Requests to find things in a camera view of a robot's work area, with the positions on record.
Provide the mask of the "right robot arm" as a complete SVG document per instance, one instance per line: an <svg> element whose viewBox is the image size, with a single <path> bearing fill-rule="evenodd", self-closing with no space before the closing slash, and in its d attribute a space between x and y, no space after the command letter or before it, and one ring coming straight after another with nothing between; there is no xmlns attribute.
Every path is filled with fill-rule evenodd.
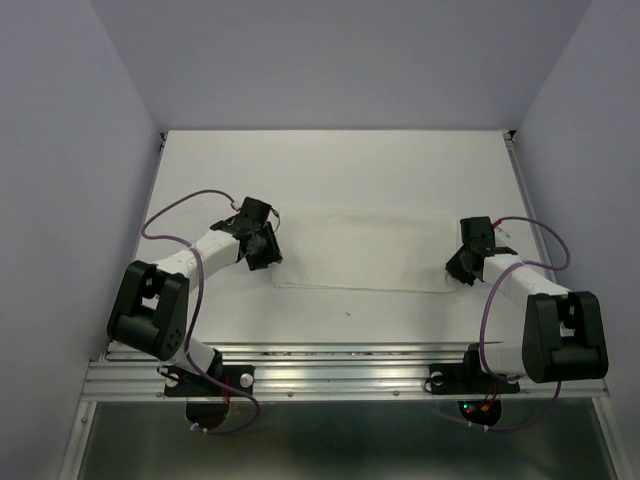
<svg viewBox="0 0 640 480"><path fill-rule="evenodd" d="M461 247L445 269L462 284L480 281L490 287L479 340L468 347L460 366L461 381L472 390L482 390L494 380L515 383L523 377L538 384L604 378L609 359L598 298L589 291L569 290L540 272L566 269L571 263L569 252L562 265L553 266L524 260L512 248L500 245L497 227L518 219L460 221ZM522 337L491 345L486 333L497 295L523 311Z"/></svg>

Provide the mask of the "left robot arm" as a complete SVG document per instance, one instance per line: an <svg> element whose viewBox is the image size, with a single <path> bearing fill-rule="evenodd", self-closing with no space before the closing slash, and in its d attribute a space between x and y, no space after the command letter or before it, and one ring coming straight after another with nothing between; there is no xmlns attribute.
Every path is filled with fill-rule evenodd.
<svg viewBox="0 0 640 480"><path fill-rule="evenodd" d="M176 235L151 234L151 224L178 205L203 194L226 197L234 214L211 225L195 242ZM189 194L146 220L141 236L170 241L183 248L156 262L136 260L124 272L107 324L110 340L188 372L199 393L210 394L222 384L222 355L194 339L206 280L244 261L251 271L279 264L283 256L268 203L247 197L241 204L226 193L207 189Z"/></svg>

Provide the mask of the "white cloth napkin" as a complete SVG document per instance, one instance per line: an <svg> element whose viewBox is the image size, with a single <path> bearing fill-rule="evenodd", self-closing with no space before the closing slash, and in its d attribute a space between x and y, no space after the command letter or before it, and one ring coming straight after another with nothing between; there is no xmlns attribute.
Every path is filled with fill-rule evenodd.
<svg viewBox="0 0 640 480"><path fill-rule="evenodd" d="M445 264L458 248L451 217L380 211L291 209L277 240L280 288L448 294Z"/></svg>

